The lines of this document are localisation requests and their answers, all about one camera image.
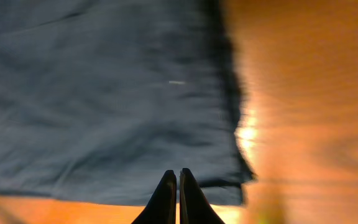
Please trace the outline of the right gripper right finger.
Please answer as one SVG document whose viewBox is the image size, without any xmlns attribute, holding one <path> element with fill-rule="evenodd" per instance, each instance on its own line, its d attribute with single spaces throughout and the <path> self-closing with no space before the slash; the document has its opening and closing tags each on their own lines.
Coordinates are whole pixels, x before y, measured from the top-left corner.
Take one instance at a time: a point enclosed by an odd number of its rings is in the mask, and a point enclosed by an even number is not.
<svg viewBox="0 0 358 224">
<path fill-rule="evenodd" d="M 180 172 L 180 223 L 225 224 L 210 206 L 188 168 Z"/>
</svg>

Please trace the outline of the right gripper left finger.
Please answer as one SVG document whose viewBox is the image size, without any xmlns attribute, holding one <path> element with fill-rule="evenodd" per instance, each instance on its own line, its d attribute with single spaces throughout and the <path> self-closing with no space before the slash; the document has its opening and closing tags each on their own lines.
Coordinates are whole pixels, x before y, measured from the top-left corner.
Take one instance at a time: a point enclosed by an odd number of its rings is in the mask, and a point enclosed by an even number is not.
<svg viewBox="0 0 358 224">
<path fill-rule="evenodd" d="M 148 204 L 132 224 L 175 224 L 177 178 L 167 170 L 152 194 Z"/>
</svg>

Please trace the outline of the navy blue shorts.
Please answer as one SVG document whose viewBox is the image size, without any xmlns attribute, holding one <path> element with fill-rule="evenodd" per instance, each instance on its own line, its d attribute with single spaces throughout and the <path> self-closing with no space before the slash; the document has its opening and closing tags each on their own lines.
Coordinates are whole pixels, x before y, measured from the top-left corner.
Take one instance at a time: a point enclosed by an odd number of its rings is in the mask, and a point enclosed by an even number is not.
<svg viewBox="0 0 358 224">
<path fill-rule="evenodd" d="M 145 205 L 189 168 L 240 205 L 221 1 L 0 0 L 0 194 Z"/>
</svg>

